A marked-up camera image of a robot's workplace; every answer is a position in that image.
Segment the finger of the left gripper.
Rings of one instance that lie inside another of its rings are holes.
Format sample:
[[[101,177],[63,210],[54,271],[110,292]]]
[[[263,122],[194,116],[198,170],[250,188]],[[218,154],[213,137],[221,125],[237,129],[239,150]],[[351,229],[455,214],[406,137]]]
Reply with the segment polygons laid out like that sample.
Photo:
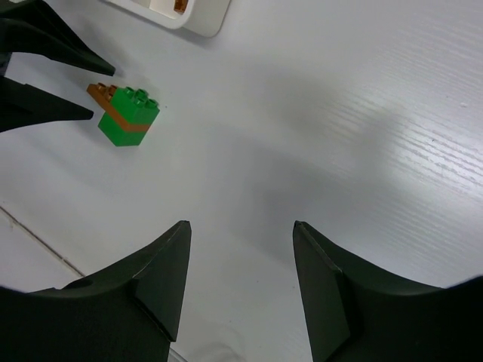
[[[89,120],[93,115],[83,106],[1,77],[1,132],[54,121]]]
[[[44,1],[1,2],[1,52],[38,54],[103,75],[115,73]]]

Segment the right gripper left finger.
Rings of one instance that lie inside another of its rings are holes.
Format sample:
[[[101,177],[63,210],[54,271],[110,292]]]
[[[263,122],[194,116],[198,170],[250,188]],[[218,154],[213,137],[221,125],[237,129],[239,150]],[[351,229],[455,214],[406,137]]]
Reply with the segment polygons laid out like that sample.
[[[62,289],[1,288],[1,359],[167,361],[180,325],[191,235],[189,222],[179,221]]]

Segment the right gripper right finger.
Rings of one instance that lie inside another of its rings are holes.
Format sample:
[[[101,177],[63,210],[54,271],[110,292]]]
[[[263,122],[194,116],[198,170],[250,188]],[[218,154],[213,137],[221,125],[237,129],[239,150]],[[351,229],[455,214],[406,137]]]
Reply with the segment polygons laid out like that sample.
[[[395,275],[306,222],[294,258],[314,361],[480,361],[482,278],[448,288]]]

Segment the thin brown lego plate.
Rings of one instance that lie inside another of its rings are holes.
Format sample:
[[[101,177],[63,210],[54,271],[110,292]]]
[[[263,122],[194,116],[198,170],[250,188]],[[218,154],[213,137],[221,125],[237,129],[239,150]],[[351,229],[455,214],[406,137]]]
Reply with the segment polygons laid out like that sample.
[[[109,115],[111,115],[120,125],[125,126],[127,129],[131,130],[146,130],[147,126],[129,126],[125,124],[125,120],[121,115],[113,108],[110,104],[110,100],[118,86],[114,84],[105,85],[103,83],[89,84],[87,88],[87,93],[94,99],[94,101]]]

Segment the green lego brick pair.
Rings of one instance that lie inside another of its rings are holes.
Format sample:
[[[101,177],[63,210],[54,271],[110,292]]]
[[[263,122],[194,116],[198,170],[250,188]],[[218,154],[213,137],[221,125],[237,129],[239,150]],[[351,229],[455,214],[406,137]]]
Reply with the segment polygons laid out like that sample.
[[[147,126],[146,130],[127,129],[107,112],[100,119],[98,127],[115,146],[139,146],[148,129],[159,114],[158,102],[149,97],[144,89],[118,87],[110,104],[123,117],[125,124]]]

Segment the brown square lego plate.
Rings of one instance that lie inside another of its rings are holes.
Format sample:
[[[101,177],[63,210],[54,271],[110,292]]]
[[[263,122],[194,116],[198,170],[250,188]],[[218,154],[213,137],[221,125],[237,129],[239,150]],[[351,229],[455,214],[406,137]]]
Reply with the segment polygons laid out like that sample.
[[[189,0],[174,0],[174,11],[183,14],[188,6]]]

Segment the white three-compartment tray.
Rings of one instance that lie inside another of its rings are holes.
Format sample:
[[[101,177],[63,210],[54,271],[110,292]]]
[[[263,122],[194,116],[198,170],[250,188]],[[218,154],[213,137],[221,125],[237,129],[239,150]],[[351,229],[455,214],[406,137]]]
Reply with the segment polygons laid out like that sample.
[[[214,37],[223,23],[230,0],[189,0],[186,11],[174,11],[174,1],[108,0],[112,6],[169,30],[187,29],[205,38]]]

